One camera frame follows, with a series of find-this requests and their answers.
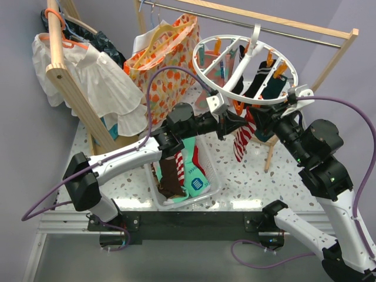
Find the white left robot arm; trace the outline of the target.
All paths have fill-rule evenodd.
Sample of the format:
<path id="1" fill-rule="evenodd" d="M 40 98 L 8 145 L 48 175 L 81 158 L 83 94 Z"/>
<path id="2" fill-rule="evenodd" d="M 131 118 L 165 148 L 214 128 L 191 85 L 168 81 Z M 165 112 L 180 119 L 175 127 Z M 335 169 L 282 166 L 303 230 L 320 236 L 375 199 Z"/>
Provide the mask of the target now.
<path id="1" fill-rule="evenodd" d="M 77 212 L 89 211 L 108 230 L 116 230 L 122 223 L 120 210 L 114 200 L 102 194 L 102 185 L 128 170 L 172 157 L 182 150 L 183 140 L 189 137 L 214 132 L 221 139 L 245 124 L 245 118 L 229 110 L 219 118 L 211 112 L 196 116 L 190 104 L 179 103 L 161 127 L 132 145 L 96 156 L 75 154 L 63 184 Z"/>

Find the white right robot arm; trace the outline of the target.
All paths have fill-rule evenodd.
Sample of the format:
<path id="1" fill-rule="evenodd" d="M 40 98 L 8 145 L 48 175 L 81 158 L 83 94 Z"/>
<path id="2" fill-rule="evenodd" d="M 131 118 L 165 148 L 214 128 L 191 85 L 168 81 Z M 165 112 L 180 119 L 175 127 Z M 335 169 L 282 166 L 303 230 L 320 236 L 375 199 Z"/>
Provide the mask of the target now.
<path id="1" fill-rule="evenodd" d="M 262 135 L 273 133 L 302 168 L 299 176 L 325 211 L 335 233 L 328 235 L 296 215 L 281 200 L 263 209 L 262 225 L 287 231 L 321 261 L 333 281 L 375 281 L 375 243 L 355 202 L 353 183 L 334 153 L 344 144 L 335 124 L 315 120 L 303 129 L 287 105 L 250 108 Z"/>

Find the red white striped sock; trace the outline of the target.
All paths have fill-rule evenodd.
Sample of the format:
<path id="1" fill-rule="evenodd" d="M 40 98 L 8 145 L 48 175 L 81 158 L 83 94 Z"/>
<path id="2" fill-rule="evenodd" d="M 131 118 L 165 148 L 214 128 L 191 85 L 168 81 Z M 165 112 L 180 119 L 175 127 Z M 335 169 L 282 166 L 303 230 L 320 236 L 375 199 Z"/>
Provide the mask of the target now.
<path id="1" fill-rule="evenodd" d="M 233 152 L 238 162 L 241 162 L 243 160 L 246 147 L 249 141 L 251 141 L 257 129 L 255 121 L 249 109 L 247 109 L 245 120 L 247 121 L 247 124 L 240 127 L 236 131 L 235 140 L 233 142 Z"/>

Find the orange clothespin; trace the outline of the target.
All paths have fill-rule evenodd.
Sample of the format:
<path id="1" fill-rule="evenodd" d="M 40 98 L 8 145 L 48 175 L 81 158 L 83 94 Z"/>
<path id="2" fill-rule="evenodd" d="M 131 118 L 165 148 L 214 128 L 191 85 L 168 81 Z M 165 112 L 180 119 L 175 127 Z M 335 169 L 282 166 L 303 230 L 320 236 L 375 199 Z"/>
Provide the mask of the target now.
<path id="1" fill-rule="evenodd" d="M 234 110 L 236 111 L 236 114 L 238 116 L 241 116 L 244 110 L 244 102 L 233 100 L 233 107 L 234 107 Z"/>

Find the white round sock hanger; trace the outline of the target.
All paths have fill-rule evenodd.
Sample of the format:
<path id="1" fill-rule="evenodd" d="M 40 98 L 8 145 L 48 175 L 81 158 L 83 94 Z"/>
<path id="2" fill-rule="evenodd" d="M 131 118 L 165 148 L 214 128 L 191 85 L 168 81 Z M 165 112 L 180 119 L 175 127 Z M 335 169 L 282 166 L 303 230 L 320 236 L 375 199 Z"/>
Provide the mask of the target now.
<path id="1" fill-rule="evenodd" d="M 253 34 L 249 38 L 240 36 L 240 35 L 211 36 L 211 37 L 201 40 L 194 48 L 193 67 L 195 71 L 197 72 L 197 75 L 199 76 L 200 81 L 203 82 L 205 85 L 209 86 L 210 88 L 218 91 L 218 93 L 221 93 L 223 97 L 225 97 L 225 101 L 228 102 L 228 104 L 229 104 L 230 99 L 237 100 L 239 102 L 244 102 L 247 104 L 256 104 L 256 105 L 273 105 L 273 104 L 285 101 L 287 97 L 283 96 L 282 94 L 280 94 L 279 97 L 276 99 L 264 100 L 264 99 L 259 98 L 262 91 L 267 86 L 268 81 L 271 79 L 271 77 L 273 75 L 279 75 L 284 72 L 281 68 L 282 66 L 286 66 L 287 69 L 290 71 L 293 77 L 292 85 L 293 86 L 298 85 L 298 75 L 297 75 L 297 71 L 295 67 L 280 51 L 260 41 L 259 40 L 260 32 L 261 32 L 261 26 L 257 24 L 254 26 Z M 218 39 L 230 40 L 231 44 L 227 46 L 225 49 L 223 49 L 223 51 L 219 53 L 217 58 L 214 59 L 208 67 L 206 68 L 201 67 L 199 63 L 197 62 L 199 58 L 198 49 L 200 45 L 205 46 L 206 43 L 214 42 Z M 226 55 L 228 55 L 230 51 L 234 47 L 236 47 L 236 45 L 238 45 L 238 43 L 241 41 L 249 44 L 249 47 L 247 48 L 247 52 L 244 58 L 241 60 L 241 62 L 237 65 L 237 68 L 235 68 L 235 70 L 233 71 L 231 78 L 225 83 L 224 86 L 219 86 L 218 84 L 214 83 L 211 79 L 209 79 L 207 75 L 215 66 L 217 66 L 221 61 L 223 61 Z M 263 84 L 261 85 L 260 89 L 256 93 L 255 97 L 247 98 L 245 96 L 241 96 L 241 95 L 233 93 L 231 90 L 235 87 L 237 81 L 239 81 L 240 77 L 243 75 L 249 63 L 264 49 L 271 52 L 273 55 L 276 55 L 277 59 L 276 59 L 274 66 L 271 68 L 270 73 L 266 76 Z"/>

